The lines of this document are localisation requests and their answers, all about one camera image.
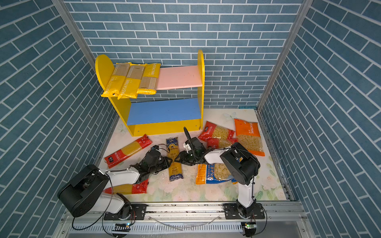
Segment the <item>blue spaghetti bag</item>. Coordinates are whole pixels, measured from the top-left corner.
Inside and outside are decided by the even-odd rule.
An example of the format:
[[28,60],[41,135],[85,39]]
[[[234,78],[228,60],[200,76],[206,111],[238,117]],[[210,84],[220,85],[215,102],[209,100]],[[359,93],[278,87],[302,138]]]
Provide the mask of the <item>blue spaghetti bag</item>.
[[168,149],[167,157],[172,159],[172,163],[169,167],[169,180],[175,181],[178,179],[183,179],[182,166],[180,163],[175,161],[180,153],[178,138],[173,137],[166,139],[166,146]]

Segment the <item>blue orange shell pasta bag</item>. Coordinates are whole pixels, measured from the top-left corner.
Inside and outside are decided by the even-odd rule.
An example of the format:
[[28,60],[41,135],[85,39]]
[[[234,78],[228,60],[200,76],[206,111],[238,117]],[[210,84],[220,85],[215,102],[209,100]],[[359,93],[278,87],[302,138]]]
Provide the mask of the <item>blue orange shell pasta bag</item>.
[[236,184],[225,164],[199,164],[195,184],[219,184],[231,181]]

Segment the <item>red spaghetti bag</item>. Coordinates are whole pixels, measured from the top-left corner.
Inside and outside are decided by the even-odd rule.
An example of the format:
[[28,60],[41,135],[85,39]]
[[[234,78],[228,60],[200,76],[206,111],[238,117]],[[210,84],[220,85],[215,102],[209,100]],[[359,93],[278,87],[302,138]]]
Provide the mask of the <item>red spaghetti bag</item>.
[[149,179],[137,183],[137,184],[120,184],[116,185],[113,182],[113,188],[109,187],[103,190],[104,193],[111,194],[123,194],[123,195],[129,195],[129,194],[143,194],[147,193],[147,187],[149,184]]
[[140,152],[142,149],[145,149],[151,144],[152,141],[145,134],[141,138],[133,141],[132,143],[128,144],[122,149],[119,149],[118,151],[112,153],[109,156],[106,156],[104,159],[107,163],[108,168],[110,169],[125,161],[126,159],[130,158],[131,156],[135,155],[136,153]]

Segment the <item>yellow spaghetti bag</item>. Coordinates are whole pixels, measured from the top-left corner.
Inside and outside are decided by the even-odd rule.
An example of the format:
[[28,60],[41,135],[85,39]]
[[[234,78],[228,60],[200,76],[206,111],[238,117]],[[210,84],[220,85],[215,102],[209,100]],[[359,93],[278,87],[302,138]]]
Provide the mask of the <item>yellow spaghetti bag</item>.
[[160,63],[146,64],[137,94],[154,95],[158,85]]
[[125,98],[136,99],[138,97],[137,90],[140,86],[144,70],[144,64],[136,64],[130,67],[126,80],[120,89],[118,100]]
[[119,63],[116,64],[115,69],[111,75],[111,78],[106,85],[106,88],[101,95],[102,97],[118,97],[120,94],[120,90],[126,80],[127,74],[131,64],[127,63]]

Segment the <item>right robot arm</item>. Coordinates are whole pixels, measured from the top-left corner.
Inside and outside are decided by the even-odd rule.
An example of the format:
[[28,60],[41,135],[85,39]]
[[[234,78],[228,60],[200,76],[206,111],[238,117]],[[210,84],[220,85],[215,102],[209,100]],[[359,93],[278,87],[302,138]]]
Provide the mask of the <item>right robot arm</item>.
[[193,166],[198,164],[224,164],[231,177],[239,184],[239,194],[236,200],[238,214],[244,218],[252,218],[257,208],[254,196],[254,180],[259,173],[260,163],[255,155],[250,153],[238,142],[227,148],[205,148],[196,138],[183,144],[175,162]]

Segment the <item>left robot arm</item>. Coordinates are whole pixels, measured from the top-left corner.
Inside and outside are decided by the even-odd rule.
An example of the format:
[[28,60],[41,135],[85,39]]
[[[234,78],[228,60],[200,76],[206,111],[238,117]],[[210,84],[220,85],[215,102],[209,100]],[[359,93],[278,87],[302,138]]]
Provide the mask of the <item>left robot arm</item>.
[[142,183],[151,174],[168,169],[172,161],[151,149],[139,163],[127,169],[101,170],[88,165],[59,190],[58,199],[74,218],[102,211],[116,220],[132,220],[135,213],[131,202],[121,193],[114,194],[114,188]]

